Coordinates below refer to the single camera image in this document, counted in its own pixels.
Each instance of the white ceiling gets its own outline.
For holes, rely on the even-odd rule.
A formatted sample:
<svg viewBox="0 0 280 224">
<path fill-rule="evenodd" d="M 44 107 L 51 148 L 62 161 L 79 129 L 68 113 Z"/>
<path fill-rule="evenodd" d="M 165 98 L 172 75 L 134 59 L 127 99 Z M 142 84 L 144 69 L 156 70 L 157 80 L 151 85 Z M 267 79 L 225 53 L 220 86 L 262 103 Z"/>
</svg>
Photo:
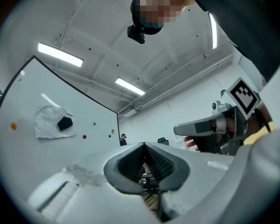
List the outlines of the white ceiling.
<svg viewBox="0 0 280 224">
<path fill-rule="evenodd" d="M 165 24 L 156 35 L 146 35 L 145 44 L 138 44 L 126 35 L 132 25 L 131 1 L 22 2 L 7 24 L 5 49 L 10 70 L 15 73 L 36 55 L 89 96 L 120 111 L 138 95 L 115 84 L 117 77 L 143 91 L 153 90 L 146 97 L 148 101 L 230 55 L 220 32 L 218 48 L 211 49 L 209 15 L 198 6 L 186 9 L 176 22 Z M 63 35 L 61 50 L 84 59 L 81 68 L 56 63 L 56 59 L 37 51 L 39 42 L 52 45 L 56 39 L 54 44 L 60 45 Z M 182 72 L 160 83 L 181 67 Z"/>
</svg>

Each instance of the ceiling light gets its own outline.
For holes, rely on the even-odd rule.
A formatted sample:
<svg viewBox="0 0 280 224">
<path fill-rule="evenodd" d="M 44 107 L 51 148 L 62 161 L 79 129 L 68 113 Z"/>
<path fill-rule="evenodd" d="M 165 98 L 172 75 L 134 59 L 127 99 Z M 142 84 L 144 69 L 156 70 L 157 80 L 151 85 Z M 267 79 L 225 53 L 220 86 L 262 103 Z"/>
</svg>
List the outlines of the ceiling light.
<svg viewBox="0 0 280 224">
<path fill-rule="evenodd" d="M 210 14 L 211 33 L 213 38 L 213 49 L 217 47 L 217 24 L 214 17 Z"/>
<path fill-rule="evenodd" d="M 82 63 L 83 63 L 83 60 L 78 58 L 78 57 L 75 57 L 73 55 L 70 55 L 64 51 L 61 51 L 61 50 L 58 50 L 54 47 L 51 47 L 51 46 L 47 46 L 43 43 L 39 43 L 38 44 L 38 51 L 39 52 L 42 52 L 42 53 L 45 53 L 49 56 L 53 56 L 53 57 L 56 57 L 60 60 L 63 60 L 63 61 L 66 61 L 66 62 L 69 62 L 73 65 L 76 65 L 78 67 L 81 67 Z"/>
<path fill-rule="evenodd" d="M 115 83 L 122 85 L 123 87 L 126 87 L 127 89 L 134 91 L 135 93 L 139 94 L 139 95 L 144 95 L 145 92 L 142 90 L 139 90 L 137 87 L 131 85 L 130 83 L 124 81 L 121 78 L 117 78 L 117 80 L 115 81 Z"/>
</svg>

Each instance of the orange dot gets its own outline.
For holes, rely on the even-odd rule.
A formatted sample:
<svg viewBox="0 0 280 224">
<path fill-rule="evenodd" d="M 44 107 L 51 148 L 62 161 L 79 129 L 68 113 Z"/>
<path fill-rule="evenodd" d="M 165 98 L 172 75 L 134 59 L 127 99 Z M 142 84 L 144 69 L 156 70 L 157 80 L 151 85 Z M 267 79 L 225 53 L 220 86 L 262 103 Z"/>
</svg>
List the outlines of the orange dot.
<svg viewBox="0 0 280 224">
<path fill-rule="evenodd" d="M 11 128 L 13 129 L 13 130 L 16 130 L 17 129 L 17 125 L 15 124 L 15 123 L 11 123 Z"/>
</svg>

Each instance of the small sign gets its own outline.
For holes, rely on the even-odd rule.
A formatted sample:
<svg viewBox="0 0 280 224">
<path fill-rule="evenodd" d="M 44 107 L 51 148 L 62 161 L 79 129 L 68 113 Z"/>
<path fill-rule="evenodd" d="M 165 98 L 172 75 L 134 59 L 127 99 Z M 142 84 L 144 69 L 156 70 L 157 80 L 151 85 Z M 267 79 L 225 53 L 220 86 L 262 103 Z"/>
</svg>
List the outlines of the small sign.
<svg viewBox="0 0 280 224">
<path fill-rule="evenodd" d="M 247 83 L 239 78 L 226 93 L 235 102 L 241 113 L 246 120 L 249 119 L 252 112 L 260 102 L 259 97 L 255 92 L 247 85 Z"/>
</svg>

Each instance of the black wall trim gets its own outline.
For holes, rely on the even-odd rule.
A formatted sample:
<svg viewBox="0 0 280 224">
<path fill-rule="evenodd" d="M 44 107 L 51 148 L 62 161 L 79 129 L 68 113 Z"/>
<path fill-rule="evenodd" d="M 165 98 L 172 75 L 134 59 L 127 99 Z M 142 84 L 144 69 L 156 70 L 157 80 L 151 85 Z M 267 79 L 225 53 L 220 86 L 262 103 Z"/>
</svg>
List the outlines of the black wall trim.
<svg viewBox="0 0 280 224">
<path fill-rule="evenodd" d="M 42 64 L 45 68 L 47 68 L 49 71 L 51 71 L 54 75 L 56 75 L 59 79 L 61 79 L 62 81 L 64 81 L 64 82 L 65 82 L 66 84 L 68 84 L 70 87 L 74 88 L 76 91 L 80 92 L 81 94 L 83 94 L 83 95 L 85 95 L 86 97 L 88 97 L 89 99 L 95 101 L 95 102 L 98 103 L 99 105 L 101 105 L 101 106 L 105 107 L 106 109 L 111 110 L 112 112 L 114 112 L 114 113 L 117 114 L 117 112 L 115 112 L 114 110 L 112 110 L 112 109 L 108 108 L 107 106 L 101 104 L 100 102 L 96 101 L 95 99 L 91 98 L 90 96 L 86 95 L 84 92 L 80 91 L 78 88 L 76 88 L 75 86 L 73 86 L 73 85 L 72 85 L 71 83 L 69 83 L 67 80 L 65 80 L 65 79 L 62 78 L 60 75 L 58 75 L 56 72 L 54 72 L 49 66 L 47 66 L 45 63 L 43 63 L 43 62 L 42 62 L 38 57 L 36 57 L 36 56 L 31 57 L 31 58 L 29 59 L 29 61 L 28 61 L 27 63 L 25 63 L 25 65 L 20 69 L 20 71 L 21 71 L 22 69 L 24 69 L 24 68 L 28 65 L 28 63 L 29 63 L 30 61 L 32 61 L 33 59 L 36 59 L 40 64 Z"/>
<path fill-rule="evenodd" d="M 158 182 L 160 192 L 178 190 L 190 174 L 185 160 L 150 143 L 139 143 L 111 158 L 104 166 L 104 174 L 118 191 L 140 195 L 140 169 L 144 162 Z"/>
<path fill-rule="evenodd" d="M 76 91 L 80 92 L 81 94 L 85 95 L 86 97 L 88 97 L 89 99 L 95 101 L 96 103 L 98 103 L 99 105 L 107 108 L 108 110 L 114 112 L 117 114 L 117 112 L 113 111 L 112 109 L 108 108 L 107 106 L 101 104 L 100 102 L 96 101 L 95 99 L 91 98 L 90 96 L 86 95 L 85 93 L 83 93 L 82 91 L 80 91 L 78 88 L 76 88 L 75 86 L 73 86 L 72 84 L 70 84 L 68 81 L 66 81 L 65 79 L 63 79 L 60 75 L 58 75 L 57 73 L 55 73 L 50 67 L 48 67 L 45 63 L 43 63 L 37 56 L 32 56 L 15 74 L 15 76 L 11 79 L 11 81 L 9 82 L 8 86 L 6 87 L 6 89 L 4 90 L 4 93 L 0 99 L 0 108 L 1 105 L 4 101 L 5 96 L 7 95 L 10 87 L 12 86 L 12 84 L 14 83 L 15 79 L 18 77 L 18 75 L 20 74 L 20 72 L 33 60 L 36 59 L 40 64 L 42 64 L 45 68 L 47 68 L 50 72 L 52 72 L 54 75 L 56 75 L 59 79 L 61 79 L 62 81 L 64 81 L 66 84 L 68 84 L 70 87 L 74 88 Z M 118 124 L 118 114 L 117 114 L 117 127 L 118 127 L 118 134 L 119 134 L 119 124 Z M 21 216 L 19 219 L 21 219 L 21 221 L 23 222 L 25 220 L 24 216 L 22 216 L 17 208 L 15 207 L 15 205 L 13 204 L 13 202 L 11 201 L 11 199 L 9 198 L 8 194 L 5 192 L 4 187 L 1 185 L 0 183 L 0 197 L 1 199 L 4 200 L 5 205 L 7 204 L 7 208 L 8 210 L 12 210 L 12 214 L 13 215 L 19 215 Z"/>
</svg>

